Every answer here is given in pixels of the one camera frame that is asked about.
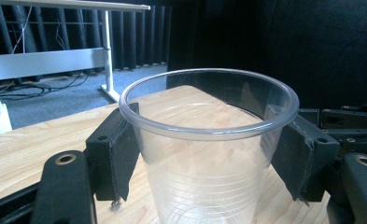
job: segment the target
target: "desk frame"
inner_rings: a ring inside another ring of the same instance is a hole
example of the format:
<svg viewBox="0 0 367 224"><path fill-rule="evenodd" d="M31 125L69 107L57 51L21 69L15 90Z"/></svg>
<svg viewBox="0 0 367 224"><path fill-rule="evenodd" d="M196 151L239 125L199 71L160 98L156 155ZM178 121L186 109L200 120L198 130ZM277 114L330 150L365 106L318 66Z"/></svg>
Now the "desk frame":
<svg viewBox="0 0 367 224"><path fill-rule="evenodd" d="M106 84L102 90L115 102L119 94L114 90L113 66L110 47L109 10L142 12L150 7L144 5L117 4L72 0L0 0L2 5L22 5L32 7L63 7L73 9L98 9L102 15L102 49L73 49L49 52L0 55L0 79L29 77L51 73L105 67ZM0 101L0 133L11 131L7 106Z"/></svg>

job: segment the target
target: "wooden table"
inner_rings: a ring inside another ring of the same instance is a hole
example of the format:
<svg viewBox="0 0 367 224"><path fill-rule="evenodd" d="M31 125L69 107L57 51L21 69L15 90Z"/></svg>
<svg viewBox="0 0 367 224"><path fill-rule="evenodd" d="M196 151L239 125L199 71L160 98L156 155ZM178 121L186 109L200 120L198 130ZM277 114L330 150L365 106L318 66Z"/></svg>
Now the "wooden table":
<svg viewBox="0 0 367 224"><path fill-rule="evenodd" d="M38 123L0 134L0 198L40 180L44 162L65 150L84 150L85 140L117 105ZM325 194L322 203L294 202L270 167L253 223L329 223ZM142 158L135 167L130 195L118 210L96 202L99 223L159 223Z"/></svg>

